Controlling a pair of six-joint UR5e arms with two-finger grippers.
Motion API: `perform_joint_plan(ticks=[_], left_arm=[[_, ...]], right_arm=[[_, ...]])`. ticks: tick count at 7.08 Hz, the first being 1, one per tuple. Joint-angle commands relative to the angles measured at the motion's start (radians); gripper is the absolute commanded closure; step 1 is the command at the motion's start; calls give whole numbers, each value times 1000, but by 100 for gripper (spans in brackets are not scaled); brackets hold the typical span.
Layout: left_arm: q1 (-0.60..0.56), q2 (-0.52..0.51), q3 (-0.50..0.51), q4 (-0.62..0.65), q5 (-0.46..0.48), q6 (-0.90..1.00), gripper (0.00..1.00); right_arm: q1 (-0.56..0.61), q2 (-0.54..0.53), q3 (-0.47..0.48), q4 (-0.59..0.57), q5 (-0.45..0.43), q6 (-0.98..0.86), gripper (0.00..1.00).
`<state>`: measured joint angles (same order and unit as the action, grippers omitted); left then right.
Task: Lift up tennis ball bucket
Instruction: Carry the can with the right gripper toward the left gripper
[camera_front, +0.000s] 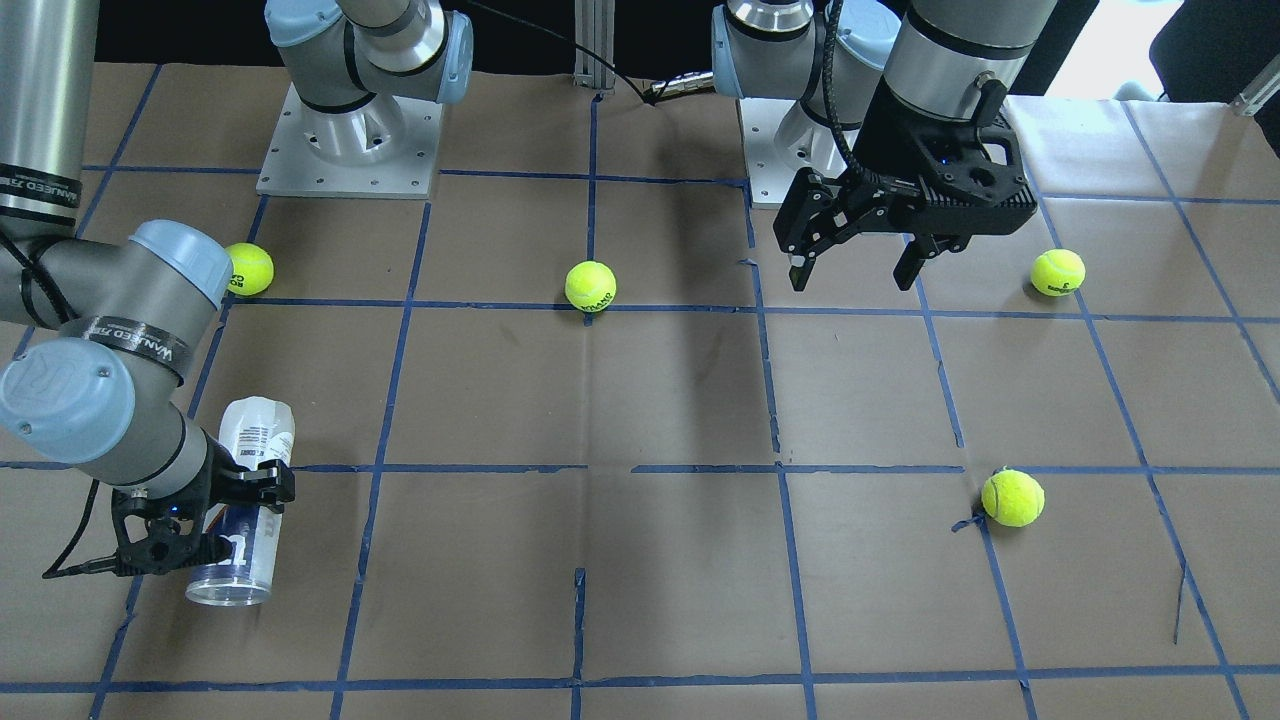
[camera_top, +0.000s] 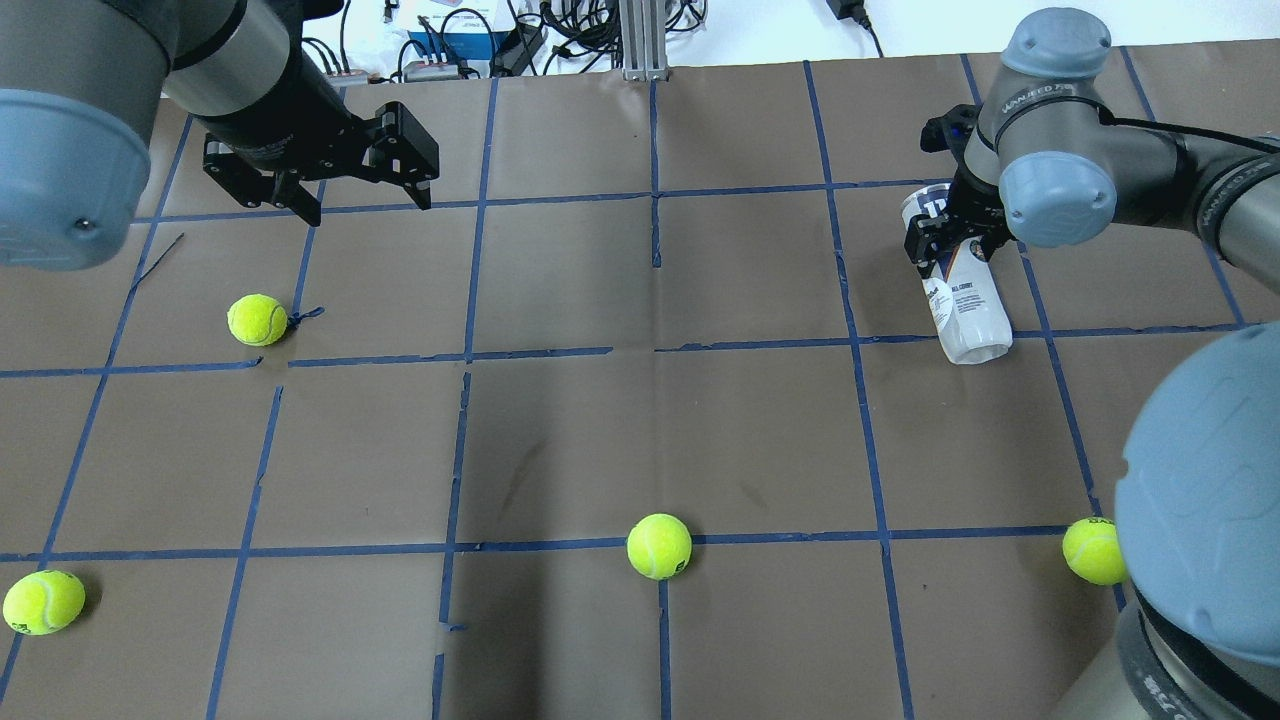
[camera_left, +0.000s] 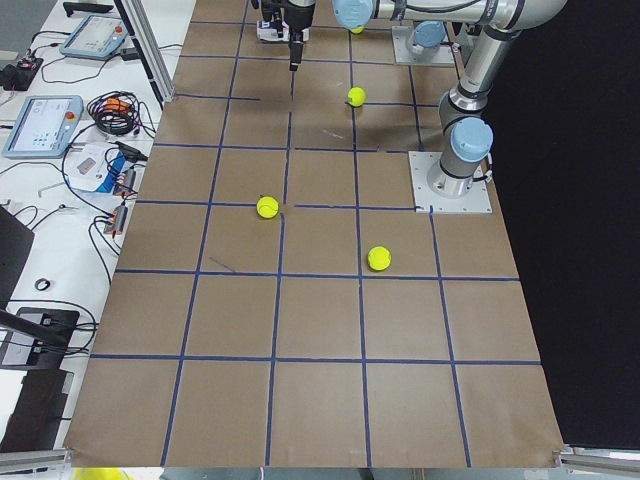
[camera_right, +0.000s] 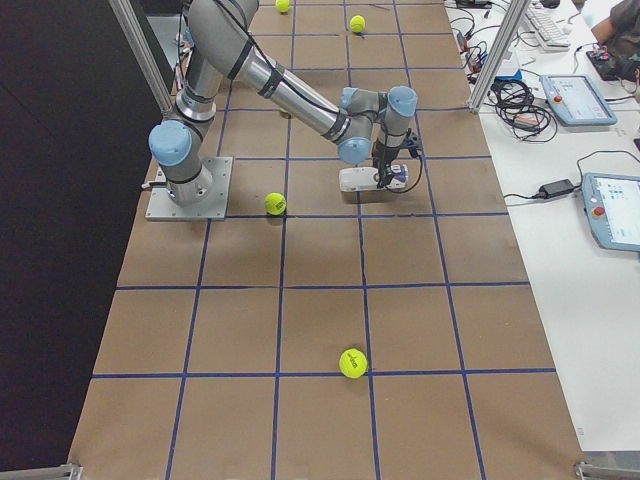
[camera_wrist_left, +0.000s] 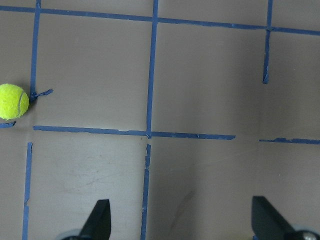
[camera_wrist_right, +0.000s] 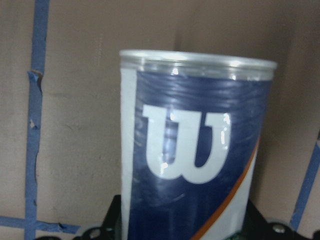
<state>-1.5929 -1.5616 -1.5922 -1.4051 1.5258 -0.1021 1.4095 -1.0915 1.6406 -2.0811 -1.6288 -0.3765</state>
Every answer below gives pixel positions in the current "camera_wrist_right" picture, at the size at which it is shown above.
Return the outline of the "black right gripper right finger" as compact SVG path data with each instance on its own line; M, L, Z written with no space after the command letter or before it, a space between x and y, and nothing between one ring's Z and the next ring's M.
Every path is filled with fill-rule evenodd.
M267 240L268 223L251 200L247 203L245 218L240 232L241 240Z

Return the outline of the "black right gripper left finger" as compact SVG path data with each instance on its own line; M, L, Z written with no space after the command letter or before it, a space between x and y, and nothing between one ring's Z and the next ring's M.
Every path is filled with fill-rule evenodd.
M122 239L121 195L115 195L100 226L101 240Z

